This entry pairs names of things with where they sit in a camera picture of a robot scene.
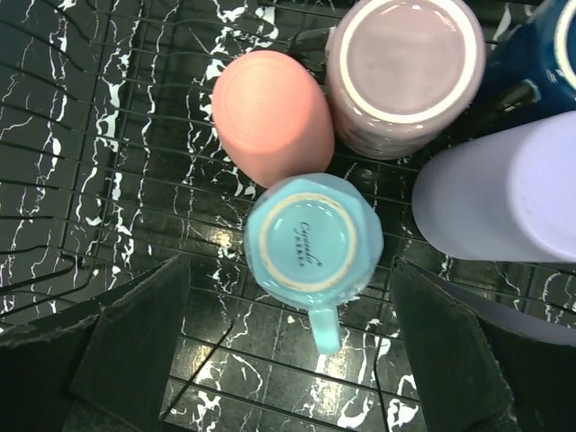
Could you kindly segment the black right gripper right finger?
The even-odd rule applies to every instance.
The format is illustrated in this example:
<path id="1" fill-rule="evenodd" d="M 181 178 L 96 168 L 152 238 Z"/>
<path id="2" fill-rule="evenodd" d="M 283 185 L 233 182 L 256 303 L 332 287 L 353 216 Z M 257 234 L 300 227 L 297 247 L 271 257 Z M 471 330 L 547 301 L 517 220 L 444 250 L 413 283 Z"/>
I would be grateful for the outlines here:
<path id="1" fill-rule="evenodd" d="M 575 331 L 396 258 L 391 297 L 430 431 L 573 431 Z"/>

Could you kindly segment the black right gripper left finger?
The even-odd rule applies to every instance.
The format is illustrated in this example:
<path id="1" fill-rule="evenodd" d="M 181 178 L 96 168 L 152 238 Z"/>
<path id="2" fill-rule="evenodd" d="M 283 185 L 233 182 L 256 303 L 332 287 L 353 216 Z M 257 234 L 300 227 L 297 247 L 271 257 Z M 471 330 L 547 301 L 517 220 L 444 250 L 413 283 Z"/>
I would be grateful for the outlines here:
<path id="1" fill-rule="evenodd" d="M 3 431 L 158 431 L 190 261 L 144 274 L 1 336 Z"/>

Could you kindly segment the lavender plastic cup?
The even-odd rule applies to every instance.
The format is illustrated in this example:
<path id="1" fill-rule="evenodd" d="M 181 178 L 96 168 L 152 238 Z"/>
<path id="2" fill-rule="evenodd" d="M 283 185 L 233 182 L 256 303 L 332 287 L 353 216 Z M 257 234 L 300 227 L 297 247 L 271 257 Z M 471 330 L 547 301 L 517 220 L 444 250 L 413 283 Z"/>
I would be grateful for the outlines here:
<path id="1" fill-rule="evenodd" d="M 574 262 L 574 112 L 441 151 L 411 204 L 422 237 L 451 257 Z"/>

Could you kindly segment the light blue ceramic mug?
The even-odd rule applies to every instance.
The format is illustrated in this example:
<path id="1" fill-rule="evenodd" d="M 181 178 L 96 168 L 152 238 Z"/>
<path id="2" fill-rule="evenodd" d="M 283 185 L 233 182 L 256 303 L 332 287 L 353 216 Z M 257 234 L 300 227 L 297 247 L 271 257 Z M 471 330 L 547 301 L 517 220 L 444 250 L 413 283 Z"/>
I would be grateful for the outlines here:
<path id="1" fill-rule="evenodd" d="M 244 230 L 257 284 L 307 312 L 322 355 L 341 348 L 338 306 L 370 283 L 383 249 L 374 208 L 347 180 L 326 173 L 292 176 L 267 189 Z"/>

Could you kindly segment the pink plastic cup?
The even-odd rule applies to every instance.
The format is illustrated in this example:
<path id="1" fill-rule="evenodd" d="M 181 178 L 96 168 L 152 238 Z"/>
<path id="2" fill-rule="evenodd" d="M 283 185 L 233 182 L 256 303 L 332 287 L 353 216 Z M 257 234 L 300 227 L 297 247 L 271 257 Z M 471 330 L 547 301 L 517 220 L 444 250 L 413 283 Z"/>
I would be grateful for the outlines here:
<path id="1" fill-rule="evenodd" d="M 211 98 L 220 144 L 251 180 L 281 180 L 327 170 L 335 134 L 326 97 L 294 58 L 273 50 L 244 54 L 225 67 Z"/>

